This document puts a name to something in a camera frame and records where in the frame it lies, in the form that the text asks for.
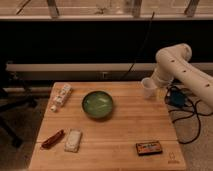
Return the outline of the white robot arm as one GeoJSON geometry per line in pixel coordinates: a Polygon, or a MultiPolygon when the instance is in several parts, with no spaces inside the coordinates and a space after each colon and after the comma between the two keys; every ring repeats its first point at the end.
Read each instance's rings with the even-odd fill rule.
{"type": "Polygon", "coordinates": [[[166,87],[178,79],[213,109],[213,77],[189,64],[191,57],[191,47],[185,43],[158,50],[151,78],[158,87],[166,87]]]}

